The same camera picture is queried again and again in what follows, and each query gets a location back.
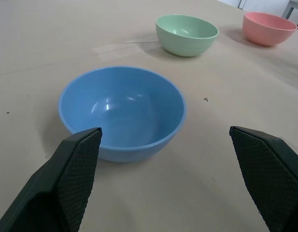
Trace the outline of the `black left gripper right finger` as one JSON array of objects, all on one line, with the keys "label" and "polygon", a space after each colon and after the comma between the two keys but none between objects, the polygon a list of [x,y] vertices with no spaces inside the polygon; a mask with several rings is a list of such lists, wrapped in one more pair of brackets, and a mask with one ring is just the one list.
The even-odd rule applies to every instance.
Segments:
[{"label": "black left gripper right finger", "polygon": [[270,232],[298,232],[298,155],[281,138],[229,130],[245,186]]}]

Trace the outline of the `grey table leg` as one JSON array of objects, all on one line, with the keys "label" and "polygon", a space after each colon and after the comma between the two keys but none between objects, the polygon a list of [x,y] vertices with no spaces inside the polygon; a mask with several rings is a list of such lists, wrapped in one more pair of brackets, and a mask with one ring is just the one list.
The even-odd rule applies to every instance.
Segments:
[{"label": "grey table leg", "polygon": [[298,10],[298,0],[289,0],[282,14],[282,18],[289,19],[294,9]]}]

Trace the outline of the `green plastic bowl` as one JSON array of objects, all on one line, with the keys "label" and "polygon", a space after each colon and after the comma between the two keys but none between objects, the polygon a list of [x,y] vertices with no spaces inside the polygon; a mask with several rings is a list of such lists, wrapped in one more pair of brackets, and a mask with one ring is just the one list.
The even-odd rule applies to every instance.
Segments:
[{"label": "green plastic bowl", "polygon": [[156,20],[156,34],[168,52],[181,57],[196,57],[210,48],[219,29],[197,17],[170,14]]}]

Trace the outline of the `blue plastic bowl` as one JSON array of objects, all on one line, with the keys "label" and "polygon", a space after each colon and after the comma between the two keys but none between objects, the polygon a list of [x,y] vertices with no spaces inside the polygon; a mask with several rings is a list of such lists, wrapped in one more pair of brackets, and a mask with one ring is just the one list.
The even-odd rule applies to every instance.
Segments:
[{"label": "blue plastic bowl", "polygon": [[58,115],[72,134],[101,128],[99,158],[137,162],[161,151],[183,126],[186,103],[176,85],[150,70],[113,66],[71,81]]}]

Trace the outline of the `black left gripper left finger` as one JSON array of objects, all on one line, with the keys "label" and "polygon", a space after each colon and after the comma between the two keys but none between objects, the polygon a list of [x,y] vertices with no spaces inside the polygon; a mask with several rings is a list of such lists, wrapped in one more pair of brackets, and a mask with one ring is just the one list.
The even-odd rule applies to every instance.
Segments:
[{"label": "black left gripper left finger", "polygon": [[2,216],[0,232],[78,232],[101,138],[101,128],[92,128],[64,139]]}]

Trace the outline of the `red plastic bowl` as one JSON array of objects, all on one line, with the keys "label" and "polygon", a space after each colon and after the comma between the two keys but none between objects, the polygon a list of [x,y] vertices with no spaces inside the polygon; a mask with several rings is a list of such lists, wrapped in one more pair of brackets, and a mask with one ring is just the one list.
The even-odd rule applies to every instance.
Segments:
[{"label": "red plastic bowl", "polygon": [[261,46],[281,44],[297,29],[295,23],[285,18],[261,12],[246,12],[242,22],[245,38]]}]

